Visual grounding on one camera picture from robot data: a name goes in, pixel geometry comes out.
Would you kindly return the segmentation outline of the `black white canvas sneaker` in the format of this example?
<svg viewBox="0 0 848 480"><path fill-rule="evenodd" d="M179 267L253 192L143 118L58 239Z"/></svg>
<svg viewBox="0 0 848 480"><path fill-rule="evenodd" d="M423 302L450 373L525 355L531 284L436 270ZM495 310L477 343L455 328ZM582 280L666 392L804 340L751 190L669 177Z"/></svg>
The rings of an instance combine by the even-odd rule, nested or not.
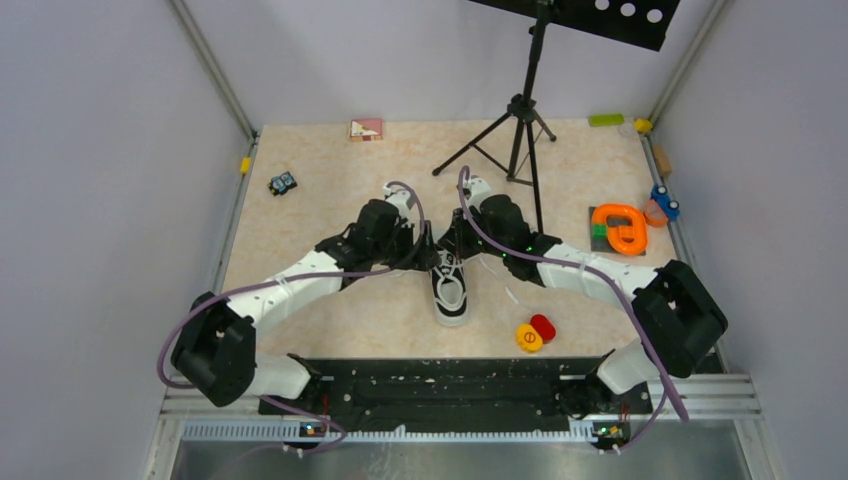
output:
<svg viewBox="0 0 848 480"><path fill-rule="evenodd" d="M430 270L437 321L445 327L467 322L468 290L463 263L453 253L439 250L439 263Z"/></svg>

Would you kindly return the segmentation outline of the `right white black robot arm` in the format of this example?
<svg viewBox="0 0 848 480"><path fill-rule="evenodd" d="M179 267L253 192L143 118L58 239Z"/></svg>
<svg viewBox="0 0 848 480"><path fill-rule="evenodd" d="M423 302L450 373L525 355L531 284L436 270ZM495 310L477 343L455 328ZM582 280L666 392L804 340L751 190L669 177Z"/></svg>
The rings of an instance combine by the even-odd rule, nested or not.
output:
<svg viewBox="0 0 848 480"><path fill-rule="evenodd" d="M627 314L656 368L687 378L728 329L728 320L690 265L613 261L534 232L505 194L459 196L455 226L467 257L498 256L517 279L608 303Z"/></svg>

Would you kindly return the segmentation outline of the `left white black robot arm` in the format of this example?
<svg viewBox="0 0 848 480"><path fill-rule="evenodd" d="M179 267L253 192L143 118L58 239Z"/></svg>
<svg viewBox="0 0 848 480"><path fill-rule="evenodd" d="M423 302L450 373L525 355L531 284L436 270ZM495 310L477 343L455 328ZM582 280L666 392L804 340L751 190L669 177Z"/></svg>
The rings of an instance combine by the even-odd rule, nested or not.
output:
<svg viewBox="0 0 848 480"><path fill-rule="evenodd" d="M293 354L259 353L262 336L308 305L354 282L393 270L426 271L437 255L429 221L414 223L409 200L372 199L341 233L318 242L289 268L258 284L199 296L166 343L161 364L217 407L271 395L297 413L319 404L316 374Z"/></svg>

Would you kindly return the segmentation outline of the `black tripod stand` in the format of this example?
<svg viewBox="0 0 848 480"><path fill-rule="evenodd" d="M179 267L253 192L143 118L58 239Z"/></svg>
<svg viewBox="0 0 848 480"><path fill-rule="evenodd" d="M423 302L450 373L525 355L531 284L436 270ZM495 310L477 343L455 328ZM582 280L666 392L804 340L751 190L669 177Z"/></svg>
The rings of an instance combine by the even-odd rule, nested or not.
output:
<svg viewBox="0 0 848 480"><path fill-rule="evenodd" d="M533 124L538 122L541 126L541 132L546 134L550 141L555 142L557 136L547 126L545 121L537 112L535 106L536 101L532 99L533 88L535 85L536 74L539 61L541 59L545 33L548 24L552 20L552 15L556 11L554 1L535 1L535 24L530 28L532 42L529 51L529 60L527 71L525 74L523 90L514 95L507 104L506 112L491 123L487 128L482 130L477 136L472 138L456 153L450 156L443 163L435 167L431 174L439 176L446 168L448 168L457 159L463 156L469 149L474 149L485 157L490 163L505 173L505 179L511 183L517 183L532 188L534 208L536 215L537 229L540 233L544 232L544 219L541 204L540 178L537 165L536 141L534 136ZM514 133L513 143L511 147L509 164L504 166L496 160L490 153L479 146L479 143L490 133L501 126L510 118L516 119L516 129ZM531 179L524 180L518 178L520 167L518 165L519 153L522 141L527 144L527 155L530 162Z"/></svg>

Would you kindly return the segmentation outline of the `red plastic cylinder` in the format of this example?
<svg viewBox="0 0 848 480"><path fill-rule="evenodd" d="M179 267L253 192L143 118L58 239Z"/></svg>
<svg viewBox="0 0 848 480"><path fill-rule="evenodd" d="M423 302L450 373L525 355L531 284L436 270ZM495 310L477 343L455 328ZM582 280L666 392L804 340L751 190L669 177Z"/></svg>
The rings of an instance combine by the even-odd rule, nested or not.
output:
<svg viewBox="0 0 848 480"><path fill-rule="evenodd" d="M553 341L557 335L557 329L555 325L549 320L546 315L533 315L530 319L530 325L539 334L544 344L548 344Z"/></svg>

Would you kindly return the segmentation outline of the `pink tangram puzzle box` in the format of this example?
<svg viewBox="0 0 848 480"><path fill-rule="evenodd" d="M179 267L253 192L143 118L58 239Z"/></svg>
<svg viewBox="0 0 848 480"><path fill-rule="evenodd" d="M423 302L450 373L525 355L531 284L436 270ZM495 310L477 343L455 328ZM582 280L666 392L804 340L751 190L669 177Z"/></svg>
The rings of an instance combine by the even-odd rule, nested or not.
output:
<svg viewBox="0 0 848 480"><path fill-rule="evenodd" d="M355 142L382 140L383 126L381 118L353 119L350 122L349 139Z"/></svg>

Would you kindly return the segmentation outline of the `small blue black toy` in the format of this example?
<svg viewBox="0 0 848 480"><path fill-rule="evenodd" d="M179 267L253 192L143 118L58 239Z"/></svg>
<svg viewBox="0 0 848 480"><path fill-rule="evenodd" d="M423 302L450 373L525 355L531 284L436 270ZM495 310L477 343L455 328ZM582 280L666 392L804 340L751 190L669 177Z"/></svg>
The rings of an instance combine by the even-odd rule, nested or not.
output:
<svg viewBox="0 0 848 480"><path fill-rule="evenodd" d="M268 190L273 196L281 196L285 195L297 186L298 183L291 172L285 171L270 179L268 183Z"/></svg>

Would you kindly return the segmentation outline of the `yellow plastic cylinder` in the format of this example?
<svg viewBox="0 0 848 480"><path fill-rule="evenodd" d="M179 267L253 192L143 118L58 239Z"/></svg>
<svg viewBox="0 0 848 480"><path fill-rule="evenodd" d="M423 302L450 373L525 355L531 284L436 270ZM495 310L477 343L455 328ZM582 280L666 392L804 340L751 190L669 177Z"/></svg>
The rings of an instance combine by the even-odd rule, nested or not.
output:
<svg viewBox="0 0 848 480"><path fill-rule="evenodd" d="M535 353L544 346L544 340L538 331L528 323L520 324L515 331L515 342L524 352Z"/></svg>

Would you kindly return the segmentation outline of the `green rectangular block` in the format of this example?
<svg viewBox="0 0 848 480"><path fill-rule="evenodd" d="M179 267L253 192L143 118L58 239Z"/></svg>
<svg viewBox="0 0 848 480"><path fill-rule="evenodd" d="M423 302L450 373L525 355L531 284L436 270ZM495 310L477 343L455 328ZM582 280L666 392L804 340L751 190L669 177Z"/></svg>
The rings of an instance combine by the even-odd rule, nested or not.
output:
<svg viewBox="0 0 848 480"><path fill-rule="evenodd" d="M590 127L597 128L622 125L626 122L626 119L620 113L596 114L588 116L587 121Z"/></svg>

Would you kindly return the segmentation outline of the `orange translucent cup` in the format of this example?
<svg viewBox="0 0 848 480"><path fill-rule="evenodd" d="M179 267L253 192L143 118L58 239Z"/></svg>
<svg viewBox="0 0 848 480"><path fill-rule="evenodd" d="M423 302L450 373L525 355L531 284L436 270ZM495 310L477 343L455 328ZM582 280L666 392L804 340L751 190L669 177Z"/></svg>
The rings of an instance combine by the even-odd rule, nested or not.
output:
<svg viewBox="0 0 848 480"><path fill-rule="evenodd" d="M661 228L668 224L669 218L662 207L655 201L649 200L643 209L645 222L654 228Z"/></svg>

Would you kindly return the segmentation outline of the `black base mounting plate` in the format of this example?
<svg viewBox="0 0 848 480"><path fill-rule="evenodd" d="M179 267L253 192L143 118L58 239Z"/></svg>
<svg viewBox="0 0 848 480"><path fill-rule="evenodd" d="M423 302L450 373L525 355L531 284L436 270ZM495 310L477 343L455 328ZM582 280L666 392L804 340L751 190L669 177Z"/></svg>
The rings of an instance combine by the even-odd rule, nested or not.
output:
<svg viewBox="0 0 848 480"><path fill-rule="evenodd" d="M649 414L648 387L615 395L593 375L597 357L310 359L318 374L291 406L348 432L565 431L589 415Z"/></svg>

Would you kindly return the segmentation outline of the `blue toy car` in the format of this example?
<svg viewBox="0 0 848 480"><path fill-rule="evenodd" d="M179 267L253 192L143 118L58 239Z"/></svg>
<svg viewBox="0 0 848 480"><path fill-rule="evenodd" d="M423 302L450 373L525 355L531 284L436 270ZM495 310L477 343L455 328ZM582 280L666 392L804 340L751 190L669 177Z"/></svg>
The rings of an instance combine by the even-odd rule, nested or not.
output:
<svg viewBox="0 0 848 480"><path fill-rule="evenodd" d="M651 190L651 199L660 207L670 222L678 219L680 204L673 199L668 188L662 184L655 184Z"/></svg>

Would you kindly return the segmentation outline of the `yellow corner block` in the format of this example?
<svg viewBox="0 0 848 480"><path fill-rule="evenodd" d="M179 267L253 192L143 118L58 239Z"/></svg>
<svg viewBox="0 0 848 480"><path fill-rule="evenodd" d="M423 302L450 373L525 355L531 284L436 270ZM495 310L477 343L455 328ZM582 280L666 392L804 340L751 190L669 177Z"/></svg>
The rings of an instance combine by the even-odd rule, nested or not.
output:
<svg viewBox="0 0 848 480"><path fill-rule="evenodd" d="M639 134L648 134L654 128L653 123L647 118L634 119L632 126Z"/></svg>

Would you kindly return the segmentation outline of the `black perforated stand tray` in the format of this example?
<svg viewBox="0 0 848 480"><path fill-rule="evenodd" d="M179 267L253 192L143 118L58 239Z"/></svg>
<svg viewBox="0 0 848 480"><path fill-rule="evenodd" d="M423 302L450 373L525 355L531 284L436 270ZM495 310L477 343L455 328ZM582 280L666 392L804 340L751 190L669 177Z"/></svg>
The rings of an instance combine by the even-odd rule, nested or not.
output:
<svg viewBox="0 0 848 480"><path fill-rule="evenodd" d="M522 15L651 51L660 51L680 2L634 1L477 1Z"/></svg>

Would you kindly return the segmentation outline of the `wooden block on frame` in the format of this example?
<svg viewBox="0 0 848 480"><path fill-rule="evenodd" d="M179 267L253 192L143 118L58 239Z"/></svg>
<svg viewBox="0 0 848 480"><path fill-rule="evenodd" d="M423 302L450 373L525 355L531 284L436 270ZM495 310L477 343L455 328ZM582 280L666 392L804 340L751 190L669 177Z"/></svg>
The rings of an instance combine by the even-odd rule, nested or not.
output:
<svg viewBox="0 0 848 480"><path fill-rule="evenodd" d="M661 178L668 178L673 172L673 166L668 154L662 145L656 144L652 147L656 168Z"/></svg>

